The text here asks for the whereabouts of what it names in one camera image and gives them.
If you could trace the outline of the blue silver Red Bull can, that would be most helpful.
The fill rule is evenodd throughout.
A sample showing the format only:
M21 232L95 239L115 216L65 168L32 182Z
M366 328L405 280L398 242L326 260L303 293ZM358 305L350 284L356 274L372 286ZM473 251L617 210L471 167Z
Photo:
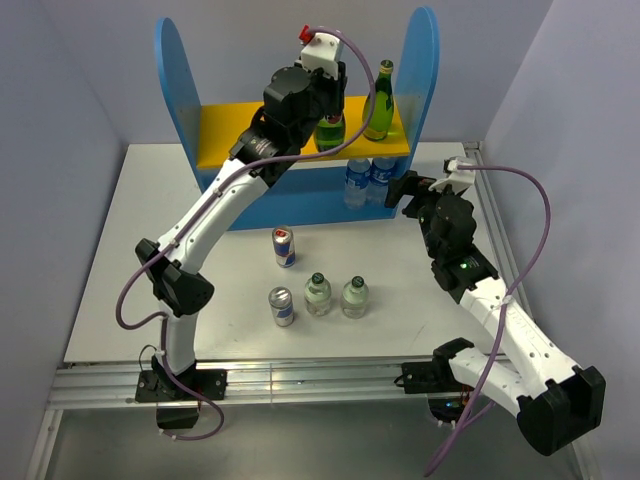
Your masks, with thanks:
M288 226L278 226L272 230L272 244L277 264L282 268L289 268L296 260L294 235Z

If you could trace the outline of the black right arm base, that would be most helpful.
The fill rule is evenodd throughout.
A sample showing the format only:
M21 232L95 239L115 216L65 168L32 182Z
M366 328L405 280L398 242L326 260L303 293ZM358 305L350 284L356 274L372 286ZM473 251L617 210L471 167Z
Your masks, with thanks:
M394 385L407 395L425 395L430 414L437 422L457 423L472 388L454 379L449 367L438 360L405 362Z

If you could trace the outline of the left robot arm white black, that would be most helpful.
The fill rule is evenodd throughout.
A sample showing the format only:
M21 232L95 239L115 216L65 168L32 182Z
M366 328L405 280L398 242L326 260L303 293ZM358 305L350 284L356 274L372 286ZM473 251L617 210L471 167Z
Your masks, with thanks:
M159 388L172 399L197 396L195 327L213 285L204 260L234 221L296 162L318 123L344 108L346 65L298 60L274 73L264 103L198 201L157 241L142 239L135 254L159 301L160 351L152 362Z

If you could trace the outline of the green glass Perrier bottle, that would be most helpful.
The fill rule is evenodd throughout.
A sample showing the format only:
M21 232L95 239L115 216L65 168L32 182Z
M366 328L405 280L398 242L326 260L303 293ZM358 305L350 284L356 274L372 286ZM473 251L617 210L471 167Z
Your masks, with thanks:
M314 143L318 152L340 146L345 140L346 122L344 114L322 118L314 131Z

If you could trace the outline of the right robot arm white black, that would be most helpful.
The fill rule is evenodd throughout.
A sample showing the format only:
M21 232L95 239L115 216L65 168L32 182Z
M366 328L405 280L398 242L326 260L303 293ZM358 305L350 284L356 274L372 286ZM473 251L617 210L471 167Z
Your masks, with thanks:
M406 362L397 384L407 394L459 392L472 387L509 411L529 445L550 456L601 423L606 380L562 352L509 294L497 269L474 243L474 207L463 198L468 180L423 177L409 170L391 180L388 208L404 196L418 221L438 285L498 341L504 367L473 342L456 338L429 361Z

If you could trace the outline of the silver blue can front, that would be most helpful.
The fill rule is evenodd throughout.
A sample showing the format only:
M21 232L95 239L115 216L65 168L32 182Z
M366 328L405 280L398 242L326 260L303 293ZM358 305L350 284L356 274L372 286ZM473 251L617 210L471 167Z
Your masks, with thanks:
M274 322L279 327L288 327L294 321L291 291L283 286L273 288L268 294L268 303Z

